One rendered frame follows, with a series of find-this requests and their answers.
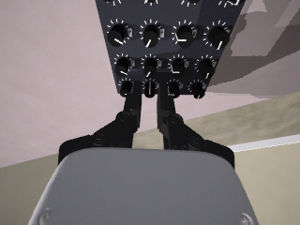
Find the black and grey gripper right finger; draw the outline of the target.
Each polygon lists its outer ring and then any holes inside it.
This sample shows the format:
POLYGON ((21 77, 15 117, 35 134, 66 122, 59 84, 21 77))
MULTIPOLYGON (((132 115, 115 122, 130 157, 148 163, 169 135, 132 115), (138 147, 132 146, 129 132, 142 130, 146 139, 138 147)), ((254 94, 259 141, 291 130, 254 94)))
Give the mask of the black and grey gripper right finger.
POLYGON ((163 135, 164 149, 211 153, 226 159, 235 170, 232 149, 204 140, 201 135, 184 124, 183 117, 175 111, 173 95, 168 95, 166 82, 160 83, 158 87, 157 129, 163 135))

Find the black knob box with dials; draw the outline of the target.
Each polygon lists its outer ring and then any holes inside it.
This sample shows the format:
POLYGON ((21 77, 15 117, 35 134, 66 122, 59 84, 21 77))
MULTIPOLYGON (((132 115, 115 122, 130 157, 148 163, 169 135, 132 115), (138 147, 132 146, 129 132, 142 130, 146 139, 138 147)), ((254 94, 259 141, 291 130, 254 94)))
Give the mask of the black knob box with dials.
POLYGON ((203 98, 246 0, 95 0, 117 94, 203 98), (192 3, 192 4, 191 4, 192 3), (237 5, 237 6, 236 6, 237 5))

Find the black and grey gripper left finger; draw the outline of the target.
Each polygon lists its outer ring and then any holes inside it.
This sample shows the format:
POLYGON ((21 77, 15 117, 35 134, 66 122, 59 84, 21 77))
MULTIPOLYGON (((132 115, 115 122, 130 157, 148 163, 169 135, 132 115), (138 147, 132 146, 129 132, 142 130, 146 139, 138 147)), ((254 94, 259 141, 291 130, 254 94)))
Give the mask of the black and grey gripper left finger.
POLYGON ((133 134, 140 128, 142 110, 142 83, 134 82, 133 93, 127 93, 124 110, 115 120, 93 135, 63 142, 59 147, 58 165, 69 154, 92 147, 132 148, 133 134))

